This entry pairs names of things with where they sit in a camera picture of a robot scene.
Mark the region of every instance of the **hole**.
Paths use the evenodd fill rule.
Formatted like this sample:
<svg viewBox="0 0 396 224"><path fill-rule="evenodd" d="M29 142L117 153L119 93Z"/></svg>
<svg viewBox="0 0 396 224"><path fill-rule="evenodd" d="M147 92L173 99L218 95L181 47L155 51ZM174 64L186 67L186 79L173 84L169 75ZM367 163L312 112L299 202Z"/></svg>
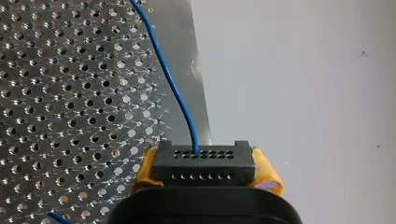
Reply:
<svg viewBox="0 0 396 224"><path fill-rule="evenodd" d="M99 35L102 33L102 30L99 27L95 27L95 28L93 28L93 33L96 35Z"/></svg>
<svg viewBox="0 0 396 224"><path fill-rule="evenodd" d="M114 50L122 50L122 45L119 44L119 43L116 43L116 44L114 45Z"/></svg>
<svg viewBox="0 0 396 224"><path fill-rule="evenodd" d="M111 133L110 134L110 139L111 140L116 140L117 139L117 134L116 133Z"/></svg>
<svg viewBox="0 0 396 224"><path fill-rule="evenodd" d="M87 194L86 192L81 192L81 193L78 195L78 198L79 198L80 201L85 201L85 200L88 199L88 194Z"/></svg>
<svg viewBox="0 0 396 224"><path fill-rule="evenodd" d="M42 180L39 180L35 183L35 187L37 189L43 189L44 187L46 187L46 183Z"/></svg>
<svg viewBox="0 0 396 224"><path fill-rule="evenodd" d="M0 78L2 79L6 79L8 78L8 73L5 71L0 71Z"/></svg>
<svg viewBox="0 0 396 224"><path fill-rule="evenodd" d="M225 174L218 174L218 179L224 179L225 178Z"/></svg>
<svg viewBox="0 0 396 224"><path fill-rule="evenodd" d="M42 167L42 165L41 165L41 162L40 162L40 161L37 161L37 162L33 163L33 168L34 168L36 171L39 171L39 170L41 170L43 167Z"/></svg>
<svg viewBox="0 0 396 224"><path fill-rule="evenodd" d="M77 48L77 52L78 53L85 53L85 48L84 47L78 47Z"/></svg>
<svg viewBox="0 0 396 224"><path fill-rule="evenodd" d="M82 32L82 29L81 28L77 28L76 30L75 30L75 35L82 35L83 34L83 32Z"/></svg>
<svg viewBox="0 0 396 224"><path fill-rule="evenodd" d="M82 216L82 218L87 219L88 217L91 216L91 213L90 213L90 211L85 210L85 211L83 211L83 212L81 213L81 216Z"/></svg>
<svg viewBox="0 0 396 224"><path fill-rule="evenodd" d="M103 45L97 45L96 50L102 52L103 50L105 50L105 47L103 47Z"/></svg>
<svg viewBox="0 0 396 224"><path fill-rule="evenodd" d="M72 216L70 216L69 214L64 214L64 219L71 220Z"/></svg>
<svg viewBox="0 0 396 224"><path fill-rule="evenodd" d="M126 119L132 119L134 117L134 115L131 113L131 112L127 112L126 114L125 114L125 118Z"/></svg>
<svg viewBox="0 0 396 224"><path fill-rule="evenodd" d="M62 73L68 73L68 72L69 72L69 68L66 67L66 66L62 66L62 67L61 67L61 72L62 72Z"/></svg>
<svg viewBox="0 0 396 224"><path fill-rule="evenodd" d="M27 210L27 205L24 204L24 203L20 203L20 204L18 204L18 206L17 206L17 210L18 210L19 212L24 212L24 211Z"/></svg>
<svg viewBox="0 0 396 224"><path fill-rule="evenodd" d="M74 162L75 164L79 164L79 163L82 162L82 158L81 158L80 156L76 156L76 157L73 159L73 162Z"/></svg>
<svg viewBox="0 0 396 224"><path fill-rule="evenodd" d="M138 60L136 60L136 61L134 62L134 65L140 67L140 66L143 65L143 62L142 62L140 59L138 59Z"/></svg>
<svg viewBox="0 0 396 224"><path fill-rule="evenodd" d="M96 172L96 174L95 174L95 176L96 176L97 179L102 178L104 175L105 175L105 173L103 173L103 171L98 171L98 172Z"/></svg>
<svg viewBox="0 0 396 224"><path fill-rule="evenodd" d="M70 120L68 122L68 124L69 124L69 127L71 127L71 128L75 128L77 126L77 122L75 120L73 120L73 119Z"/></svg>
<svg viewBox="0 0 396 224"><path fill-rule="evenodd" d="M130 26L129 26L129 30L130 30L132 33L136 33L136 32L137 32L137 26L136 26L136 25L130 25Z"/></svg>
<svg viewBox="0 0 396 224"><path fill-rule="evenodd" d="M139 152L139 149L137 147L131 147L129 151L131 152L132 155L136 155L137 152Z"/></svg>
<svg viewBox="0 0 396 224"><path fill-rule="evenodd" d="M122 174L122 168L117 167L117 168L114 170L114 174L115 174L115 175L120 175L120 174Z"/></svg>
<svg viewBox="0 0 396 224"><path fill-rule="evenodd" d="M72 139L70 140L70 144L71 144L72 146L78 145L78 144L79 144L78 138L76 138L76 137L72 138Z"/></svg>
<svg viewBox="0 0 396 224"><path fill-rule="evenodd" d="M56 30L55 31L55 35L58 36L58 37L62 37L62 36L64 36L64 31L63 30Z"/></svg>
<svg viewBox="0 0 396 224"><path fill-rule="evenodd" d="M98 17L99 16L99 11L98 10L91 10L91 16L93 17Z"/></svg>
<svg viewBox="0 0 396 224"><path fill-rule="evenodd" d="M40 149L40 146L37 143L33 143L32 145L30 145L30 150L32 150L33 152L36 152L39 149Z"/></svg>
<svg viewBox="0 0 396 224"><path fill-rule="evenodd" d="M1 91L1 95L2 95L4 98L8 98L8 97L11 96L11 91Z"/></svg>
<svg viewBox="0 0 396 224"><path fill-rule="evenodd" d="M88 65L87 64L81 64L79 66L79 70L81 70L83 72L86 72L88 70Z"/></svg>
<svg viewBox="0 0 396 224"><path fill-rule="evenodd" d="M81 16L81 13L78 10L73 11L72 14L73 14L73 18L76 18L76 19L78 19Z"/></svg>
<svg viewBox="0 0 396 224"><path fill-rule="evenodd" d="M95 153L93 154L93 159L96 161L99 161L102 158L102 155L100 153Z"/></svg>
<svg viewBox="0 0 396 224"><path fill-rule="evenodd" d="M140 44L139 43L133 43L132 44L133 49L140 49Z"/></svg>
<svg viewBox="0 0 396 224"><path fill-rule="evenodd" d="M95 123L96 123L96 118L89 118L89 119L88 119L88 122L89 122L90 124L95 124Z"/></svg>
<svg viewBox="0 0 396 224"><path fill-rule="evenodd" d="M14 188L15 192L17 193L21 193L22 192L22 185L21 184L17 184Z"/></svg>
<svg viewBox="0 0 396 224"><path fill-rule="evenodd" d="M93 106L93 100L89 100L85 103L86 106Z"/></svg>
<svg viewBox="0 0 396 224"><path fill-rule="evenodd" d="M110 16L117 16L117 10L115 8L111 8L108 10L108 14L110 14Z"/></svg>
<svg viewBox="0 0 396 224"><path fill-rule="evenodd" d="M99 68L100 68L100 69L107 69L107 64L105 64L105 63L99 63Z"/></svg>
<svg viewBox="0 0 396 224"><path fill-rule="evenodd" d="M103 197L107 194L107 191L105 189L99 189L98 190L98 195L99 197Z"/></svg>
<svg viewBox="0 0 396 224"><path fill-rule="evenodd" d="M93 136L91 136L91 141L93 143L98 142L99 141L99 137L96 134L94 134Z"/></svg>
<svg viewBox="0 0 396 224"><path fill-rule="evenodd" d="M52 141L52 142L50 143L50 145L51 145L53 148L57 148L57 147L59 147L61 144L55 140L55 141Z"/></svg>
<svg viewBox="0 0 396 224"><path fill-rule="evenodd" d="M47 202L45 201L45 200L40 200L39 202L38 202L38 206L40 207L40 208L44 208L45 206L47 206L48 204L47 204Z"/></svg>
<svg viewBox="0 0 396 224"><path fill-rule="evenodd" d="M140 95L140 99L141 99L142 101L146 101L148 98L149 98L149 97L148 97L145 93L143 93L143 94Z"/></svg>
<svg viewBox="0 0 396 224"><path fill-rule="evenodd" d="M53 112L53 111L55 110L55 105L47 104L47 105L46 105L46 110L47 110L48 112Z"/></svg>
<svg viewBox="0 0 396 224"><path fill-rule="evenodd" d="M118 193L123 193L124 191L125 191L125 186L119 185L119 186L117 187L117 192L118 192Z"/></svg>
<svg viewBox="0 0 396 224"><path fill-rule="evenodd" d="M54 165L55 167L60 167L60 166L62 166L62 160L56 159L56 160L53 162L53 165Z"/></svg>
<svg viewBox="0 0 396 224"><path fill-rule="evenodd" d="M29 133L35 133L35 131L36 131L35 125L34 125L34 124L29 125L29 126L27 127L27 131L28 131Z"/></svg>
<svg viewBox="0 0 396 224"><path fill-rule="evenodd" d="M63 195L63 196L61 196L61 197L59 198L58 201L59 201L60 204L65 204L65 203L68 203L68 202L69 202L69 198L68 198L67 196Z"/></svg>
<svg viewBox="0 0 396 224"><path fill-rule="evenodd" d="M4 116L11 117L12 115L14 115L14 110L9 109L9 108L4 110Z"/></svg>
<svg viewBox="0 0 396 224"><path fill-rule="evenodd" d="M102 207L100 209L100 214L102 214L102 216L105 216L109 211L110 209L108 207Z"/></svg>
<svg viewBox="0 0 396 224"><path fill-rule="evenodd" d="M72 86L69 84L64 85L64 91L71 91L72 90Z"/></svg>
<svg viewBox="0 0 396 224"><path fill-rule="evenodd" d="M41 223L41 224L50 224L51 222L50 222L50 219L49 219L49 218L45 217L45 218L43 218L43 220L41 220L40 223Z"/></svg>
<svg viewBox="0 0 396 224"><path fill-rule="evenodd" d="M143 111L143 117L148 118L150 115L151 114L148 110Z"/></svg>
<svg viewBox="0 0 396 224"><path fill-rule="evenodd" d="M18 174L22 171L22 168L19 165L14 165L11 170L12 170L12 173Z"/></svg>
<svg viewBox="0 0 396 224"><path fill-rule="evenodd" d="M17 130L14 128L7 128L7 134L9 136L15 135L17 133Z"/></svg>
<svg viewBox="0 0 396 224"><path fill-rule="evenodd" d="M135 164L135 165L132 167L132 169L133 169L135 172L138 172L139 169L140 169L140 165L139 165L139 164Z"/></svg>
<svg viewBox="0 0 396 224"><path fill-rule="evenodd" d="M118 149L114 149L111 154L113 155L114 158L117 158L120 156L120 151Z"/></svg>
<svg viewBox="0 0 396 224"><path fill-rule="evenodd" d="M111 104L113 103L113 99L107 98L107 99L105 99L105 103L106 103L107 105L111 105Z"/></svg>
<svg viewBox="0 0 396 224"><path fill-rule="evenodd" d="M76 176L77 182L81 182L81 181L83 181L84 179L85 179L85 176L82 175L82 174Z"/></svg>
<svg viewBox="0 0 396 224"><path fill-rule="evenodd" d="M9 154L16 155L16 154L18 154L18 152L20 152L20 149L18 147L10 147L8 151L9 151Z"/></svg>
<svg viewBox="0 0 396 224"><path fill-rule="evenodd" d="M66 103L67 109L73 109L74 108L74 103L73 102L68 102Z"/></svg>
<svg viewBox="0 0 396 224"><path fill-rule="evenodd" d="M30 105L28 105L25 108L25 113L31 115L31 114L35 113L35 108L30 106Z"/></svg>
<svg viewBox="0 0 396 224"><path fill-rule="evenodd" d="M124 68L124 67L125 67L125 62L123 62L123 61L118 61L118 62L117 62L117 67L118 67L118 68Z"/></svg>
<svg viewBox="0 0 396 224"><path fill-rule="evenodd" d="M118 34L120 32L120 27L119 26L113 26L113 27L111 27L111 30L113 31L114 34Z"/></svg>
<svg viewBox="0 0 396 224"><path fill-rule="evenodd" d="M56 179L56 184L58 186L62 186L64 184L64 178L63 177L59 177L58 179Z"/></svg>

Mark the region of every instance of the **wire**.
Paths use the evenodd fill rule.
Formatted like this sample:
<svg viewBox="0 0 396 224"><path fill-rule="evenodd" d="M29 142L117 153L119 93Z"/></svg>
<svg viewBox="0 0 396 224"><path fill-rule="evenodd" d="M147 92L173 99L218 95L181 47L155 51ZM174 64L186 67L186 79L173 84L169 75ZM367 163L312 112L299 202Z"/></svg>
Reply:
<svg viewBox="0 0 396 224"><path fill-rule="evenodd" d="M73 224L56 213L50 212L50 213L48 213L48 215L49 215L49 217L52 217L53 219L57 220L61 224Z"/></svg>
<svg viewBox="0 0 396 224"><path fill-rule="evenodd" d="M171 86L172 92L175 95L177 102L180 106L181 111L183 112L184 118L187 121L187 125L189 126L190 130L190 136L191 136L191 143L192 143L192 150L195 154L198 154L199 149L198 149L198 138L197 138L197 133L195 131L195 126L194 122L192 121L191 115L189 113L188 108L186 107L186 104L183 101L183 98L181 97L180 92L177 89L176 83L172 78L171 72L169 70L169 67L165 61L165 58L163 56L163 52L161 51L160 44L157 40L156 35L154 34L154 31L152 30L151 24L149 22L148 16L144 13L143 9L137 4L136 0L131 0L132 5L134 6L134 9L136 9L137 13L140 15L140 17L143 20L143 23L145 23L146 28L148 29L148 34L151 39L151 43L154 46L155 52L157 53L158 60L160 61L160 65L163 68L163 72L165 73L166 79L169 82L169 86Z"/></svg>

